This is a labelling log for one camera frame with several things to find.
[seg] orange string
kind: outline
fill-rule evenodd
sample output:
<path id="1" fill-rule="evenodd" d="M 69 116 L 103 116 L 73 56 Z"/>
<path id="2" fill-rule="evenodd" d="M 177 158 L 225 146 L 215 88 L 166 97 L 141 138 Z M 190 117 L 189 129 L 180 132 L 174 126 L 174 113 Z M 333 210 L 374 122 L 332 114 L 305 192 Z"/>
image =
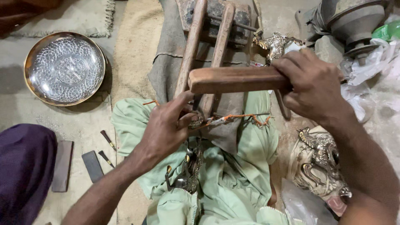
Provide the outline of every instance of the orange string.
<path id="1" fill-rule="evenodd" d="M 143 105 L 147 105 L 147 104 L 151 104 L 151 103 L 156 103 L 157 105 L 160 105 L 157 100 L 154 100 L 154 101 L 151 101 L 151 102 L 148 102 L 148 103 L 143 103 Z M 270 118 L 271 118 L 270 116 L 268 116 L 267 119 L 265 119 L 265 121 L 262 123 L 261 121 L 259 121 L 257 119 L 255 114 L 243 114 L 243 115 L 232 115 L 232 114 L 229 114 L 228 116 L 223 117 L 223 120 L 226 121 L 229 118 L 242 118 L 242 117 L 251 117 L 254 120 L 254 122 L 257 124 L 258 127 L 263 127 L 263 126 L 267 125 L 268 124 L 268 120 L 270 120 Z M 214 119 L 214 117 L 211 117 L 209 122 L 207 122 L 207 124 L 205 124 L 205 125 L 203 125 L 201 127 L 198 127 L 195 130 L 209 126 L 213 119 Z"/>
<path id="2" fill-rule="evenodd" d="M 154 101 L 151 101 L 151 102 L 148 102 L 148 103 L 143 103 L 143 105 L 147 105 L 147 104 L 151 104 L 151 103 L 155 103 L 156 105 L 160 105 L 157 100 L 154 100 Z"/>
<path id="3" fill-rule="evenodd" d="M 255 121 L 255 123 L 259 126 L 259 127 L 262 127 L 262 126 L 265 126 L 265 125 L 267 125 L 268 124 L 268 120 L 270 120 L 270 116 L 268 116 L 267 117 L 267 119 L 265 119 L 265 122 L 264 123 L 262 123 L 262 122 L 260 122 L 258 119 L 257 119 L 257 117 L 256 117 L 256 115 L 254 115 L 254 114 L 243 114 L 243 115 L 231 115 L 231 114 L 229 114 L 228 116 L 226 116 L 226 117 L 224 117 L 224 120 L 227 120 L 227 119 L 229 119 L 229 118 L 240 118 L 240 117 L 252 117 L 253 118 L 253 120 Z"/>

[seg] hand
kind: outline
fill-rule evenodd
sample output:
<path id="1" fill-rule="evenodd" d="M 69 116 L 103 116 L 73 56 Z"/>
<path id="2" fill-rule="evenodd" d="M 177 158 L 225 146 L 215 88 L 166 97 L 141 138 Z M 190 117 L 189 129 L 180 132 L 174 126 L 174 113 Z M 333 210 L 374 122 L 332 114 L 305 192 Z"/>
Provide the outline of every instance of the hand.
<path id="1" fill-rule="evenodd" d="M 355 117 L 352 107 L 340 94 L 343 74 L 334 64 L 302 49 L 285 54 L 271 66 L 290 79 L 293 90 L 284 97 L 284 104 L 295 113 L 323 127 Z"/>
<path id="2" fill-rule="evenodd" d="M 136 163 L 143 163 L 144 173 L 175 152 L 188 138 L 188 126 L 192 120 L 198 119 L 197 114 L 187 113 L 181 118 L 179 115 L 193 96 L 186 91 L 153 108 L 142 140 L 129 155 Z"/>

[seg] rock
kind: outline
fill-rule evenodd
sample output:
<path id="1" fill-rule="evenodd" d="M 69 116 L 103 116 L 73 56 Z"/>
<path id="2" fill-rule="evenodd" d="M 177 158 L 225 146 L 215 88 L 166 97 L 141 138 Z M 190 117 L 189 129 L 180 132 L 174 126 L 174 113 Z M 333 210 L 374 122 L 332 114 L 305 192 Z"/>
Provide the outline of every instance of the rock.
<path id="1" fill-rule="evenodd" d="M 343 60 L 344 44 L 335 39 L 332 35 L 324 35 L 315 42 L 315 54 L 328 63 L 339 67 Z"/>

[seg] forearm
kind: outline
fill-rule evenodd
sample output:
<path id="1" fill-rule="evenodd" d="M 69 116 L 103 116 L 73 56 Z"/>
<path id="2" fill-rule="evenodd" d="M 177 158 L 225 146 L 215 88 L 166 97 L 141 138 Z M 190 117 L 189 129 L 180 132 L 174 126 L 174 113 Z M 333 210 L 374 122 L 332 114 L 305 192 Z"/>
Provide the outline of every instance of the forearm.
<path id="1" fill-rule="evenodd" d="M 340 170 L 353 193 L 360 192 L 379 201 L 396 215 L 398 178 L 381 147 L 366 133 L 355 114 L 346 113 L 323 126 L 335 139 Z"/>
<path id="2" fill-rule="evenodd" d="M 134 160 L 124 160 L 86 191 L 62 224 L 107 224 L 125 190 L 144 173 L 139 166 Z"/>

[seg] right hand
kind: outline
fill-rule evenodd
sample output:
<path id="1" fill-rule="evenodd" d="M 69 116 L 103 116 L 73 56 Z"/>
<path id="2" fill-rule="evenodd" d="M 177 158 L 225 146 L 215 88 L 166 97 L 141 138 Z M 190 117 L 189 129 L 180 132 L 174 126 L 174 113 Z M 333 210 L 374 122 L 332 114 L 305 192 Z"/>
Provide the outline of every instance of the right hand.
<path id="1" fill-rule="evenodd" d="M 288 52 L 271 66 L 290 79 L 293 90 L 284 97 L 284 104 L 300 116 L 330 126 L 355 114 L 340 94 L 342 72 L 326 63 L 309 49 Z"/>

